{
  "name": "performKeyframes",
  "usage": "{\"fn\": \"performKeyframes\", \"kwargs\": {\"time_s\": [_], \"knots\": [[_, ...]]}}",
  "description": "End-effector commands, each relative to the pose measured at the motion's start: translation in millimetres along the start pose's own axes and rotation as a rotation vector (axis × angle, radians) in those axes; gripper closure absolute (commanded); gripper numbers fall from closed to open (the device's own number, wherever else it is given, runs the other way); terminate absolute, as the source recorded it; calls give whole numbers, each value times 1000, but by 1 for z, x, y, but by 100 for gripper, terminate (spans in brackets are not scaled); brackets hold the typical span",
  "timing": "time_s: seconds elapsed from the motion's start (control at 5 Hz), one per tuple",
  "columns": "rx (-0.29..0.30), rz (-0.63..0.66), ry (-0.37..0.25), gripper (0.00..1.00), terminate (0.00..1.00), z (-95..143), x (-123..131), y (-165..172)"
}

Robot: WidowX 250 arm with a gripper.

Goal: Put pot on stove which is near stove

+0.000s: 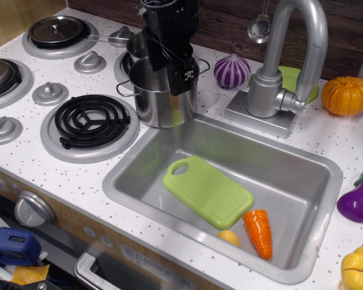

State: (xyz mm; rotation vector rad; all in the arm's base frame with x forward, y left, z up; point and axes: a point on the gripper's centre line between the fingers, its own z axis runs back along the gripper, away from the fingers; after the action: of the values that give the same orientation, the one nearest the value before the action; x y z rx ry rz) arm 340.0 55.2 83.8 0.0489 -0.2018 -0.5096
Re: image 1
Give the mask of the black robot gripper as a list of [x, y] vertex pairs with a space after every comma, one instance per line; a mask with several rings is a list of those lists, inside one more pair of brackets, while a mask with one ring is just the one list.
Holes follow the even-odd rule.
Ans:
[[[167, 67], [172, 95], [192, 89], [198, 65], [192, 56], [190, 40], [199, 29], [203, 1], [140, 1], [146, 27], [142, 30], [153, 71]], [[164, 45], [186, 45], [166, 51]]]

